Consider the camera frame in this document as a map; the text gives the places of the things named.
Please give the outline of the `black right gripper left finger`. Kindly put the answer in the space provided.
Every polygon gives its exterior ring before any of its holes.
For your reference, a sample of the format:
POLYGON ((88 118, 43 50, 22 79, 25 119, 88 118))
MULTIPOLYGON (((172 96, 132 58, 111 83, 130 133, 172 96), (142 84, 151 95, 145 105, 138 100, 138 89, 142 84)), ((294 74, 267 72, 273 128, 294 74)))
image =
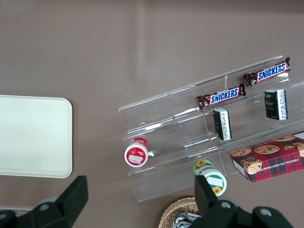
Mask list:
POLYGON ((13 210, 0 212, 2 228, 71 228, 88 201, 86 176, 77 176, 53 202, 43 202, 22 216, 13 210))

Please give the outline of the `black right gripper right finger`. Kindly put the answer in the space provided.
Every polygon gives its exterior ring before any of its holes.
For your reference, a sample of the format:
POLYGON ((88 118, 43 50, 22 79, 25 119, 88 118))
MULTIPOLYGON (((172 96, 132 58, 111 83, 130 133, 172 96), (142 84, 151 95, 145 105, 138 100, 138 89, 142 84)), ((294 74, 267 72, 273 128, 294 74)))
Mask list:
POLYGON ((204 176, 195 176, 195 201, 201 217, 191 228, 291 228, 292 224, 278 210, 256 207, 251 213, 233 202, 219 200, 204 176))

